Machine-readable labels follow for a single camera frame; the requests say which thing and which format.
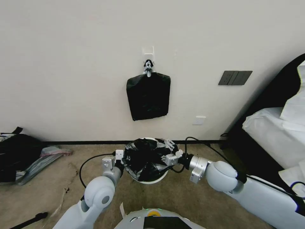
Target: black backpack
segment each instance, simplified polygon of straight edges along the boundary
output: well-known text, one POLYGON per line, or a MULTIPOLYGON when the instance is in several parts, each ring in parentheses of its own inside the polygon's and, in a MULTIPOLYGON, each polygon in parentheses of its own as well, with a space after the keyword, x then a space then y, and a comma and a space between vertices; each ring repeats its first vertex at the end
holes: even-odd
POLYGON ((22 130, 17 127, 12 137, 0 142, 0 182, 15 181, 16 172, 26 170, 46 147, 42 141, 21 134, 22 130))

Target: carpet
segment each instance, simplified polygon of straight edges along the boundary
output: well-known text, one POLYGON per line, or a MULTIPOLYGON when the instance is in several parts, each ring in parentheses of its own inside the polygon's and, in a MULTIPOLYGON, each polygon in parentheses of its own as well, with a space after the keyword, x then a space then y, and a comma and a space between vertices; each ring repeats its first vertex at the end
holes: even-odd
MULTIPOLYGON (((91 156, 124 149, 124 145, 61 147, 72 149, 73 155, 59 158, 23 186, 7 184, 0 186, 1 228, 9 229, 40 212, 49 212, 49 216, 27 228, 39 229, 43 226, 44 229, 52 228, 63 213, 71 205, 76 204, 84 194, 85 189, 77 175, 81 164, 91 156), (57 214, 50 217, 61 202, 62 206, 57 214)), ((213 144, 213 147, 220 150, 217 144, 213 144)), ((184 150, 183 145, 179 145, 179 148, 184 150)), ((188 153, 211 161, 222 160, 214 151, 201 144, 188 145, 188 153)), ((102 157, 95 158, 83 167, 82 177, 85 184, 102 174, 101 159, 102 157)), ((119 210, 122 202, 126 213, 140 210, 142 207, 161 208, 176 212, 208 229, 272 228, 247 212, 236 200, 213 190, 206 180, 202 179, 198 184, 192 183, 189 180, 190 174, 191 171, 188 170, 180 174, 169 171, 162 181, 153 185, 144 185, 134 181, 125 171, 116 188, 112 203, 108 210, 98 217, 94 229, 114 228, 122 219, 119 210)))

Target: bag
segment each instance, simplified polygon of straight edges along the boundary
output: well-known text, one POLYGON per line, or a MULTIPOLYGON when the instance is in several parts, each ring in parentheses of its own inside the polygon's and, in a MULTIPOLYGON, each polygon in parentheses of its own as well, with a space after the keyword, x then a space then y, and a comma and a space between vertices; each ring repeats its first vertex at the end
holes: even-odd
POLYGON ((11 134, 0 135, 0 182, 13 182, 17 171, 25 171, 40 157, 46 144, 31 136, 20 134, 17 127, 11 134))
POLYGON ((153 182, 169 170, 165 164, 167 154, 178 151, 173 143, 169 146, 163 139, 139 138, 125 146, 124 162, 126 171, 139 182, 153 182))
POLYGON ((171 78, 157 72, 138 75, 127 81, 126 92, 132 119, 144 120, 168 113, 171 78))

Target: cable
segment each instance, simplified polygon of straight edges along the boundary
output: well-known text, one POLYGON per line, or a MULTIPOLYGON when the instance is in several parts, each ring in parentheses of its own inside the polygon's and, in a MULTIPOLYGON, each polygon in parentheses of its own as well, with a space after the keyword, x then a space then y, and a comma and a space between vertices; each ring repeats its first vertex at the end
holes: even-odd
POLYGON ((220 152, 218 152, 218 151, 215 150, 213 147, 211 147, 210 144, 206 144, 205 142, 200 141, 200 140, 198 140, 197 138, 194 138, 194 137, 187 137, 187 138, 185 139, 185 153, 186 153, 186 140, 189 139, 189 138, 192 138, 192 139, 194 139, 194 140, 196 140, 196 141, 198 141, 198 142, 200 142, 200 143, 206 145, 206 146, 209 147, 210 149, 214 150, 215 153, 217 153, 219 156, 221 156, 222 159, 224 159, 226 162, 228 162, 229 165, 231 165, 231 166, 234 168, 234 166, 229 162, 229 160, 226 159, 220 152))
POLYGON ((111 153, 111 154, 99 154, 99 155, 95 155, 95 156, 93 156, 93 157, 87 159, 87 160, 82 164, 82 166, 81 166, 80 169, 79 169, 79 179, 80 179, 80 182, 82 183, 82 185, 83 185, 85 188, 86 188, 87 186, 85 185, 85 183, 83 182, 83 179, 82 179, 82 168, 83 168, 83 166, 84 166, 88 161, 90 161, 90 160, 93 159, 93 158, 100 157, 100 156, 113 155, 113 154, 114 154, 114 153, 111 153))
MULTIPOLYGON (((184 151, 185 151, 185 160, 187 159, 186 141, 187 141, 189 138, 191 138, 191 137, 187 137, 187 138, 185 139, 185 144, 184 144, 184 146, 185 146, 185 149, 184 149, 184 151)), ((182 173, 183 170, 184 170, 184 168, 185 168, 185 165, 183 165, 183 167, 182 167, 181 170, 177 171, 177 170, 175 170, 172 166, 170 167, 170 169, 173 170, 175 173, 182 173)))
MULTIPOLYGON (((274 189, 276 189, 276 190, 278 190, 278 191, 280 191, 280 192, 282 192, 282 193, 284 193, 284 194, 286 194, 286 195, 293 196, 293 197, 298 197, 298 198, 301 198, 301 199, 305 200, 305 197, 300 197, 300 196, 298 196, 298 195, 295 195, 295 194, 286 192, 286 191, 284 191, 284 190, 282 190, 282 189, 279 189, 278 187, 275 187, 274 185, 268 184, 268 183, 266 183, 266 182, 264 182, 264 181, 261 181, 261 180, 259 180, 259 179, 254 178, 254 177, 251 177, 251 176, 249 176, 249 175, 247 175, 247 177, 250 178, 250 179, 252 179, 252 180, 258 181, 258 182, 260 182, 260 183, 262 183, 262 184, 264 184, 264 185, 267 185, 267 186, 269 186, 269 187, 271 187, 271 188, 274 188, 274 189)), ((295 184, 304 184, 304 183, 301 182, 301 181, 294 182, 294 183, 290 186, 290 188, 292 189, 292 187, 293 187, 295 184)))
POLYGON ((296 184, 303 184, 305 186, 305 183, 303 183, 301 181, 296 181, 290 185, 290 188, 292 189, 296 184))
MULTIPOLYGON (((200 140, 198 140, 197 138, 194 138, 194 137, 187 137, 187 138, 185 139, 185 154, 186 154, 186 141, 187 141, 187 139, 189 139, 189 138, 192 138, 192 139, 194 139, 194 140, 196 140, 196 141, 198 141, 198 142, 200 142, 200 143, 206 145, 206 146, 209 147, 210 149, 214 150, 214 152, 216 152, 216 153, 217 153, 219 156, 221 156, 226 162, 228 162, 229 165, 231 165, 231 166, 234 168, 234 166, 229 162, 229 160, 226 159, 220 152, 218 152, 217 150, 215 150, 215 149, 214 149, 213 147, 211 147, 209 144, 206 144, 206 143, 204 143, 203 141, 200 141, 200 140)), ((262 183, 262 184, 264 184, 264 185, 267 185, 267 186, 269 186, 269 187, 271 187, 271 188, 274 188, 274 189, 276 189, 277 191, 280 191, 280 192, 282 192, 282 193, 284 193, 284 194, 286 194, 286 195, 288 195, 288 196, 297 197, 297 198, 301 198, 301 199, 305 200, 305 197, 300 197, 300 196, 298 196, 298 195, 295 195, 295 194, 286 192, 286 191, 284 191, 284 190, 282 190, 282 189, 279 189, 278 187, 275 187, 274 185, 268 184, 268 183, 266 183, 266 182, 264 182, 264 181, 261 181, 261 180, 259 180, 259 179, 254 178, 254 177, 251 177, 251 176, 249 176, 249 175, 246 175, 246 176, 247 176, 248 178, 252 179, 252 180, 255 180, 255 181, 260 182, 260 183, 262 183)), ((303 183, 303 182, 301 182, 301 181, 296 181, 296 182, 292 183, 292 185, 290 186, 290 188, 292 189, 293 186, 295 186, 296 184, 303 184, 303 185, 305 185, 305 183, 303 183)))

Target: hanging black bag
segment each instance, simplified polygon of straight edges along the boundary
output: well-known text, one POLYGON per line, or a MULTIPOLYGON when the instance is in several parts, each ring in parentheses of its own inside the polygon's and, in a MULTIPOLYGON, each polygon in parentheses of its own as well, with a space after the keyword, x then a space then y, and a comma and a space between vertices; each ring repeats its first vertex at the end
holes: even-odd
POLYGON ((145 72, 130 78, 126 85, 134 121, 157 118, 168 113, 171 78, 152 71, 153 64, 150 60, 144 66, 145 72))

